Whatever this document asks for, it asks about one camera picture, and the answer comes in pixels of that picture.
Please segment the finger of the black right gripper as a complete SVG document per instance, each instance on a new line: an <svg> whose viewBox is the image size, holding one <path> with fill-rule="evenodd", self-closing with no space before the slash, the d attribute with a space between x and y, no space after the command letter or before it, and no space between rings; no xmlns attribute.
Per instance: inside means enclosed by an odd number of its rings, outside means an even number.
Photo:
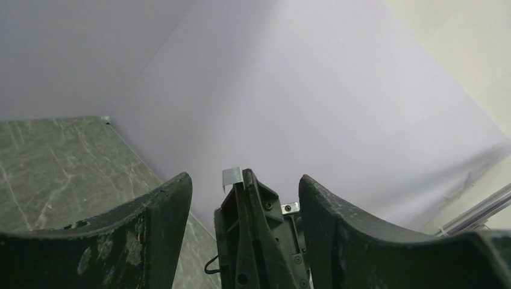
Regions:
<svg viewBox="0 0 511 289"><path fill-rule="evenodd" d="M214 212L222 288L309 288L299 203L282 204L251 169L243 178Z"/></svg>

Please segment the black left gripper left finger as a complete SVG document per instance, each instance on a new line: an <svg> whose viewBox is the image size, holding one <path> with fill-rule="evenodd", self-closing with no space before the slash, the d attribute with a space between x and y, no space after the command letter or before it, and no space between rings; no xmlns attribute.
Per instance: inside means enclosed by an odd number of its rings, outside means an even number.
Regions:
<svg viewBox="0 0 511 289"><path fill-rule="evenodd" d="M192 198L181 173L61 229L1 233L2 288L171 288Z"/></svg>

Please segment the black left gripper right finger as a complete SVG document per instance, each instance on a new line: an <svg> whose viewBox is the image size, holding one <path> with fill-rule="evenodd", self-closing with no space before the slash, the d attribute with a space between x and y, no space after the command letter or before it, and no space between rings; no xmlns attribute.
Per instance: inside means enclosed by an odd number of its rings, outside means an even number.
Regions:
<svg viewBox="0 0 511 289"><path fill-rule="evenodd" d="M509 288L510 232L422 234L382 220L308 175L299 204L315 288Z"/></svg>

